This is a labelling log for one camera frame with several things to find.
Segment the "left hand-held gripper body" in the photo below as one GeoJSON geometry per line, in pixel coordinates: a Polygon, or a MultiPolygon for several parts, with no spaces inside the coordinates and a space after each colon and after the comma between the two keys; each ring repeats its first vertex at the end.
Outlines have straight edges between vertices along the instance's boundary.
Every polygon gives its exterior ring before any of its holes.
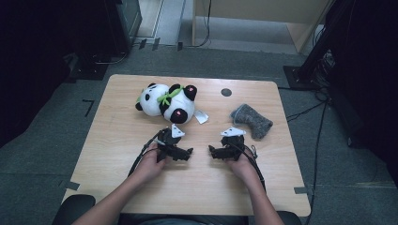
{"type": "Polygon", "coordinates": [[[168,157],[168,154],[178,153],[176,151],[176,145],[181,140],[181,138],[185,135],[183,131],[181,131],[175,124],[172,124],[172,127],[167,127],[160,131],[157,136],[156,142],[158,143],[158,148],[160,152],[157,156],[157,161],[168,157]]]}

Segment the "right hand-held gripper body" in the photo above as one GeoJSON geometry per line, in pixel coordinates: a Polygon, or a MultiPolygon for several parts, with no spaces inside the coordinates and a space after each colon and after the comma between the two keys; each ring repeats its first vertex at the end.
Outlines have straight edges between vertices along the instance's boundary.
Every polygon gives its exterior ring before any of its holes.
{"type": "Polygon", "coordinates": [[[244,149],[244,135],[245,130],[230,127],[225,131],[221,132],[222,135],[222,147],[226,150],[224,152],[229,153],[231,158],[238,160],[240,154],[244,149]]]}

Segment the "grey fuzzy sock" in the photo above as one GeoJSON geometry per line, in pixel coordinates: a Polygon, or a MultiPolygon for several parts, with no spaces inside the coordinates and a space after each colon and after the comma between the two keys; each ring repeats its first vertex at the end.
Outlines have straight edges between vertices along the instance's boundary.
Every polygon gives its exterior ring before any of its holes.
{"type": "Polygon", "coordinates": [[[233,123],[246,125],[254,140],[262,140],[273,126],[273,122],[248,104],[242,104],[230,113],[233,123]]]}

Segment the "panda plush toy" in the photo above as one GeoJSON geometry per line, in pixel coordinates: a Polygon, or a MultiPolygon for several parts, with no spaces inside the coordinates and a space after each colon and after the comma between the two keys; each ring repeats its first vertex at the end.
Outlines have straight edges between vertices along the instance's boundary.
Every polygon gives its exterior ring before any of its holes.
{"type": "Polygon", "coordinates": [[[194,115],[196,95],[197,88],[192,84],[151,83],[137,98],[135,108],[149,116],[161,115],[174,124],[186,124],[194,115]]]}

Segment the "person's right hand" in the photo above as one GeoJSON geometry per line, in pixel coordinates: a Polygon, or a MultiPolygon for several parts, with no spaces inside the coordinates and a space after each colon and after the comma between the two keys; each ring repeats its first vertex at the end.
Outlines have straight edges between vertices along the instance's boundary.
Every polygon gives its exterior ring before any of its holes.
{"type": "Polygon", "coordinates": [[[242,153],[238,160],[228,158],[224,162],[245,185],[260,184],[257,171],[253,166],[253,156],[251,153],[242,153]]]}

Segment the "person's left hand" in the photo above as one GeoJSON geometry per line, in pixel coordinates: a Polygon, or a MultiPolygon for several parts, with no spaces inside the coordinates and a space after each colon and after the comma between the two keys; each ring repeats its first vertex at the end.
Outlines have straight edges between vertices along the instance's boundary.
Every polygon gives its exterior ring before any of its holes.
{"type": "Polygon", "coordinates": [[[138,185],[143,185],[156,178],[163,170],[167,160],[158,160],[158,145],[152,143],[148,150],[144,153],[141,161],[132,173],[132,179],[138,185]]]}

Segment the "person's dark clothing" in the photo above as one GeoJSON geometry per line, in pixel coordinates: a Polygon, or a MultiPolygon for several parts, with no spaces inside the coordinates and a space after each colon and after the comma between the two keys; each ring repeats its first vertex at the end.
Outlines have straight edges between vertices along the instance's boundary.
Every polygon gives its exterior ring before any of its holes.
{"type": "Polygon", "coordinates": [[[117,225],[249,225],[245,216],[121,214],[117,225]]]}

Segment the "black cabinet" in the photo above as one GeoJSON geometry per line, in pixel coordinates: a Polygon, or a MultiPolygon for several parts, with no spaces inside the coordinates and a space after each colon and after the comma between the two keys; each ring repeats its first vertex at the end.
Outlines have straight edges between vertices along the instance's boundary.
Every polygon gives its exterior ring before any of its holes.
{"type": "Polygon", "coordinates": [[[111,32],[111,54],[129,53],[142,22],[138,0],[104,0],[111,32]]]}

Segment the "black metal stand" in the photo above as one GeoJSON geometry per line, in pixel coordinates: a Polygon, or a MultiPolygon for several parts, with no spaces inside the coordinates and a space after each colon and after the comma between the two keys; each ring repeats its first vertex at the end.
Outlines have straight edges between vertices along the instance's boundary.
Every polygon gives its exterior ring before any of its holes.
{"type": "Polygon", "coordinates": [[[283,71],[292,90],[317,90],[323,85],[317,80],[316,68],[328,50],[337,29],[343,26],[344,15],[356,3],[356,0],[338,0],[327,13],[327,27],[314,45],[301,67],[284,66],[283,71]]]}

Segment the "light wooden furniture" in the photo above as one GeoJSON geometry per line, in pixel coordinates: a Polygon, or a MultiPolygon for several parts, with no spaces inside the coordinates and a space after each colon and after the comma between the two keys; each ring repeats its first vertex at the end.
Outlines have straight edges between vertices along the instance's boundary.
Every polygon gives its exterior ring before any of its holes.
{"type": "Polygon", "coordinates": [[[298,53],[323,21],[335,0],[193,0],[192,38],[195,43],[196,17],[269,21],[285,23],[298,53]]]}

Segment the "dark curtain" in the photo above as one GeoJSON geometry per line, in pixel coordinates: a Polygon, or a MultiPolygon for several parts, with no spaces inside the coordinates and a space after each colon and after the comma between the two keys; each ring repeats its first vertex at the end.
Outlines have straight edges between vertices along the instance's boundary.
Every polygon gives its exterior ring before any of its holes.
{"type": "Polygon", "coordinates": [[[398,0],[337,0],[348,8],[328,48],[335,60],[331,86],[362,125],[358,139],[380,159],[398,187],[398,0]]]}
{"type": "Polygon", "coordinates": [[[89,8],[89,0],[0,0],[0,148],[69,76],[71,28],[89,8]]]}

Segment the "black stand base plate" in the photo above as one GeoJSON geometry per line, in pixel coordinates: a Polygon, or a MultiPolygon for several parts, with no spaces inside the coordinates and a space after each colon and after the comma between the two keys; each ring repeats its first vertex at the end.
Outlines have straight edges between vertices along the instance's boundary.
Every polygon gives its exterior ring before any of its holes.
{"type": "Polygon", "coordinates": [[[78,57],[69,77],[73,80],[101,81],[104,78],[107,67],[107,64],[98,64],[85,57],[78,57]]]}

